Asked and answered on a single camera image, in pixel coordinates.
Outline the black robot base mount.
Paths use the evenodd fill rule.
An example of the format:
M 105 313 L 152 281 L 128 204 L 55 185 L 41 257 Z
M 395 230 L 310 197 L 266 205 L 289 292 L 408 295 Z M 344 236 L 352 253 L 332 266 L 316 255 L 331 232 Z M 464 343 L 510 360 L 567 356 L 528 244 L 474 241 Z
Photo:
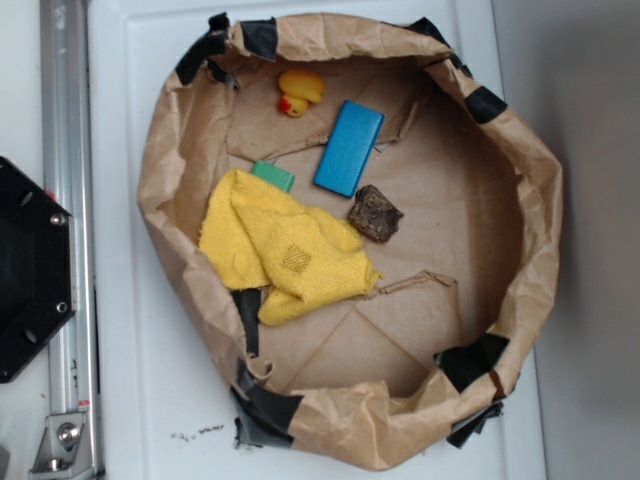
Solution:
M 1 159 L 1 382 L 14 381 L 75 311 L 71 216 Z

